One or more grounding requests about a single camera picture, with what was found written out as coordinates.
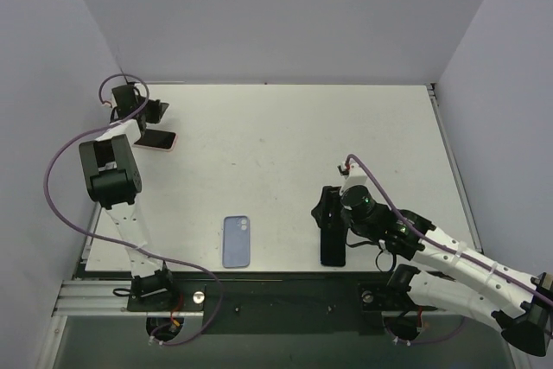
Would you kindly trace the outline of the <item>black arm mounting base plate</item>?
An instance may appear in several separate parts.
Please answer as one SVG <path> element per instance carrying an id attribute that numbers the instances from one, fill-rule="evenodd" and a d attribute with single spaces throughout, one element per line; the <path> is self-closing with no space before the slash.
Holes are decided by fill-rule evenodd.
<path id="1" fill-rule="evenodd" d="M 388 287 L 388 273 L 333 271 L 222 272 L 217 281 L 179 273 L 175 293 L 157 299 L 131 296 L 130 312 L 204 334 L 381 334 L 385 314 L 416 313 L 408 295 Z"/>

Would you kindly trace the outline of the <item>lilac phone case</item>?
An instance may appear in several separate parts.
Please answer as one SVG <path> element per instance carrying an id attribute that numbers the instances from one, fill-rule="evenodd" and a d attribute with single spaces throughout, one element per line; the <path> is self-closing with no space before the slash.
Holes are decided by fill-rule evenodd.
<path id="1" fill-rule="evenodd" d="M 251 260 L 249 218 L 244 215 L 225 217 L 222 239 L 222 265 L 227 269 L 247 267 Z"/>

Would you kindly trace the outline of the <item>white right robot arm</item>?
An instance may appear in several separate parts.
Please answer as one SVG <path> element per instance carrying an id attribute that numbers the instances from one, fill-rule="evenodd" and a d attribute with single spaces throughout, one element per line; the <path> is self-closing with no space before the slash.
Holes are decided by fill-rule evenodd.
<path id="1" fill-rule="evenodd" d="M 454 312 L 498 331 L 518 350 L 543 357 L 552 338 L 552 275 L 500 264 L 408 210 L 376 202 L 368 188 L 325 186 L 311 211 L 321 232 L 346 244 L 353 232 L 368 245 L 404 259 L 386 285 L 388 302 Z"/>

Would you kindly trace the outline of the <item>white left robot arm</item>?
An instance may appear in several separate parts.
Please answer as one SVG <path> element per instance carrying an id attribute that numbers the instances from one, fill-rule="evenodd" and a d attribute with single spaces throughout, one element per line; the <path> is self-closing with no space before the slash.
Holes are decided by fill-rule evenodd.
<path id="1" fill-rule="evenodd" d="M 178 289 L 166 262 L 145 253 L 151 238 L 139 205 L 143 183 L 132 151 L 147 123 L 159 122 L 167 106 L 155 101 L 157 109 L 151 117 L 140 107 L 151 101 L 139 94 L 134 83 L 113 88 L 112 99 L 118 118 L 105 133 L 79 145 L 86 190 L 111 218 L 124 243 L 132 275 L 130 297 L 143 305 L 150 302 L 157 309 L 170 309 Z"/>

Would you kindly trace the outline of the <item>black phone from lilac case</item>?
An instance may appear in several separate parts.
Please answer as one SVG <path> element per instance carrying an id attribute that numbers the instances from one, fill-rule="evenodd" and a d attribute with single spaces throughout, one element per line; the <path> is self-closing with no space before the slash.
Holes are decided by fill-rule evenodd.
<path id="1" fill-rule="evenodd" d="M 327 267 L 341 268 L 346 265 L 346 247 L 344 242 L 344 224 L 334 229 L 321 231 L 321 264 Z"/>

